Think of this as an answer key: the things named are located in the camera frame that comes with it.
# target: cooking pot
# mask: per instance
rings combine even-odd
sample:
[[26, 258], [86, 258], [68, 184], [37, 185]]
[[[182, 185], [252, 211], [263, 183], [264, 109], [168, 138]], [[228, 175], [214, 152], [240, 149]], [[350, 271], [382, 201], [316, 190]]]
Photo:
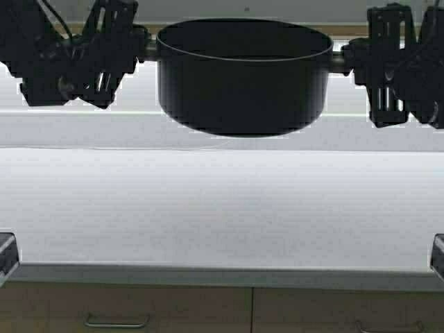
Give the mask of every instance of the cooking pot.
[[308, 126], [324, 108], [333, 41], [313, 29], [264, 19], [197, 19], [161, 30], [154, 48], [160, 104], [190, 128], [232, 137], [283, 135]]

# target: metal handle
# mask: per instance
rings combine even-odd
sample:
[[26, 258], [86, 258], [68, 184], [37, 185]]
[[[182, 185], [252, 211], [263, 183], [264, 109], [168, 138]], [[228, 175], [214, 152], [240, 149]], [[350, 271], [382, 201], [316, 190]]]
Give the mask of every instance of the metal handle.
[[135, 323], [135, 324], [125, 324], [125, 323], [91, 323], [89, 320], [92, 315], [88, 314], [88, 317], [85, 319], [85, 326], [89, 328], [126, 328], [126, 329], [135, 329], [138, 330], [140, 328], [146, 327], [148, 322], [150, 321], [150, 316], [146, 317], [146, 320], [143, 323]]
[[415, 330], [407, 330], [407, 331], [400, 331], [400, 330], [396, 330], [396, 331], [368, 331], [365, 330], [362, 327], [362, 323], [360, 321], [356, 322], [356, 327], [359, 330], [360, 333], [394, 333], [394, 332], [403, 332], [403, 333], [423, 333], [424, 332], [424, 325], [418, 321], [415, 323], [416, 325], [416, 329]]

